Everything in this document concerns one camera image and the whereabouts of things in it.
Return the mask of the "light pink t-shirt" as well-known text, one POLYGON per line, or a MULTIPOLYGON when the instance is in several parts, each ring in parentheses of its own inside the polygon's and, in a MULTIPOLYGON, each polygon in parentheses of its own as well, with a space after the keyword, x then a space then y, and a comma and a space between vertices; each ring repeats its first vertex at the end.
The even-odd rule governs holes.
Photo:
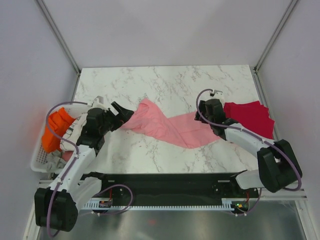
POLYGON ((168 118, 145 98, 121 128, 185 149, 200 148, 219 140, 208 124, 195 120, 195 115, 190 112, 168 118))

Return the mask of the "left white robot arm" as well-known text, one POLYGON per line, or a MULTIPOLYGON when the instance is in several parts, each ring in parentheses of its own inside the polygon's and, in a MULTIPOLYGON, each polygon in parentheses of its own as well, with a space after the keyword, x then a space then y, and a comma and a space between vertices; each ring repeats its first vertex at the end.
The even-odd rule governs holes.
POLYGON ((105 143, 105 134, 119 129, 129 121, 134 112, 123 108, 115 101, 109 108, 101 105, 90 107, 80 128, 76 142, 61 137, 75 150, 55 180, 46 188, 38 188, 34 194, 35 223, 48 231, 69 232, 73 229, 79 211, 94 195, 106 196, 110 191, 108 182, 88 177, 79 184, 88 165, 97 157, 105 143))

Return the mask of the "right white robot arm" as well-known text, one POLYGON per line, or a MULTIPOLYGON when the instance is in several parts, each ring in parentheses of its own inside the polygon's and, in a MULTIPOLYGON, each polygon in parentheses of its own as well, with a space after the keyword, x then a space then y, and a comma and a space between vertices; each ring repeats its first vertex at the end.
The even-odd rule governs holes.
POLYGON ((265 188, 271 193, 301 189, 303 173, 288 141, 264 138, 238 121, 227 118, 219 99, 197 99, 194 119, 207 124, 212 135, 238 145, 256 158, 257 170, 244 170, 233 175, 229 184, 233 196, 240 197, 247 189, 253 188, 265 188))

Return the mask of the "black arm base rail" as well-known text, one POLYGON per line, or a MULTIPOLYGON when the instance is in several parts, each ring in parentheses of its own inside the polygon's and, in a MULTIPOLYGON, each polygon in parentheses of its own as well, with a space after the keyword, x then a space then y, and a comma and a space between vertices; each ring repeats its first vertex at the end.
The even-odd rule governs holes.
POLYGON ((117 206, 218 205, 222 199, 253 199, 259 191, 238 188, 232 173, 138 173, 103 174, 91 172, 102 182, 101 197, 111 197, 117 206))

